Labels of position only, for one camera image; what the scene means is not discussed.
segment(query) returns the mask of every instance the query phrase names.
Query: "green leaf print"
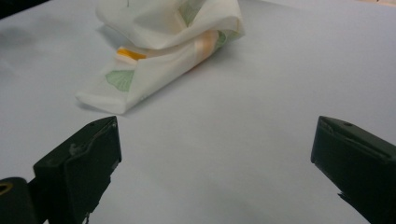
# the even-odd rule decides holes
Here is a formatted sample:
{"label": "green leaf print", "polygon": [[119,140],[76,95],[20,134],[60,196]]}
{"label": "green leaf print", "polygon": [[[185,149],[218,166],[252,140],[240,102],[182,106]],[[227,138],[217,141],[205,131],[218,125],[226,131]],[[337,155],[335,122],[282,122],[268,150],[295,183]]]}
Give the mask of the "green leaf print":
{"label": "green leaf print", "polygon": [[106,75],[108,84],[114,86],[119,91],[129,91],[133,77],[134,70],[112,71]]}

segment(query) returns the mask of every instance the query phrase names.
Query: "white tablecloth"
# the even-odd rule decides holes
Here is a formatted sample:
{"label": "white tablecloth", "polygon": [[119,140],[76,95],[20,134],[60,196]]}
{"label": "white tablecloth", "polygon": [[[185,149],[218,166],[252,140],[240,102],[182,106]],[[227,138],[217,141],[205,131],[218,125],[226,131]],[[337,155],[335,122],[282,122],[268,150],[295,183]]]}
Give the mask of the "white tablecloth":
{"label": "white tablecloth", "polygon": [[[396,8],[240,0],[247,35],[119,116],[123,161],[92,224],[368,223],[310,162],[319,115],[396,144]],[[110,116],[74,93],[125,39],[95,0],[0,20],[0,179]]]}

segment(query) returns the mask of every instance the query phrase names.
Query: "orange stripe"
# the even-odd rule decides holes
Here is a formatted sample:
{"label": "orange stripe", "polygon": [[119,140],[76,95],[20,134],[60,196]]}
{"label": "orange stripe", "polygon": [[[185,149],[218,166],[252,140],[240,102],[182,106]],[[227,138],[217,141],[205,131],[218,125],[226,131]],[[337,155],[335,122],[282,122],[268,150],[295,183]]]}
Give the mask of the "orange stripe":
{"label": "orange stripe", "polygon": [[118,53],[119,55],[122,55],[122,56],[125,56],[125,57],[128,57],[128,58],[132,58],[132,59],[134,59],[134,60],[146,59],[146,55],[144,55],[144,54],[139,54],[139,53],[130,51],[130,50],[128,50],[128,49],[118,49],[118,50],[117,50],[117,53]]}

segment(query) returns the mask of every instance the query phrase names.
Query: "crumpled napkin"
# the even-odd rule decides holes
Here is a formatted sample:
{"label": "crumpled napkin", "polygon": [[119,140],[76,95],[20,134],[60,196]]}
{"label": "crumpled napkin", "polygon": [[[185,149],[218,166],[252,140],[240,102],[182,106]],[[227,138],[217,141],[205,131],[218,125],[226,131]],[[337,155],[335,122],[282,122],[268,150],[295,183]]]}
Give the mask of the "crumpled napkin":
{"label": "crumpled napkin", "polygon": [[76,97],[114,114],[244,34],[237,0],[101,0],[96,14],[131,42]]}

